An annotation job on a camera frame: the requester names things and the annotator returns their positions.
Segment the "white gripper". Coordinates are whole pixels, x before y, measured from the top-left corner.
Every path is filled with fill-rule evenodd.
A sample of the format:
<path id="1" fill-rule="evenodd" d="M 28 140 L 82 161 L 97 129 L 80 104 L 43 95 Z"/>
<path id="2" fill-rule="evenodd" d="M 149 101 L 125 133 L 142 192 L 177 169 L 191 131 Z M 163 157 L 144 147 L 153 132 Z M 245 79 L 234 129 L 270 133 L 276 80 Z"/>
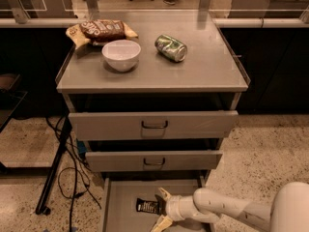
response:
<path id="1" fill-rule="evenodd" d="M 151 232 L 162 232 L 170 227 L 173 221 L 193 218 L 197 213 L 192 196 L 171 195 L 165 188 L 159 188 L 158 190 L 166 201 L 165 212 L 167 216 L 160 216 Z"/>

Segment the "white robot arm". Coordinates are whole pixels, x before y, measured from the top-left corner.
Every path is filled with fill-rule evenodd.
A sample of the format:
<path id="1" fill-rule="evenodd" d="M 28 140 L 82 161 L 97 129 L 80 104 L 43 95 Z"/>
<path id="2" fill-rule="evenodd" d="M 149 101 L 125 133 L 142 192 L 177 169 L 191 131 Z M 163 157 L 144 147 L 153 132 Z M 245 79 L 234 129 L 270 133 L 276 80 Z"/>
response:
<path id="1" fill-rule="evenodd" d="M 151 232 L 163 232 L 174 221 L 193 219 L 214 223 L 221 215 L 236 219 L 260 232 L 309 232 L 309 185 L 291 182 L 275 195 L 272 204 L 261 205 L 198 188 L 190 196 L 172 195 L 160 188 L 166 215 L 161 215 Z"/>

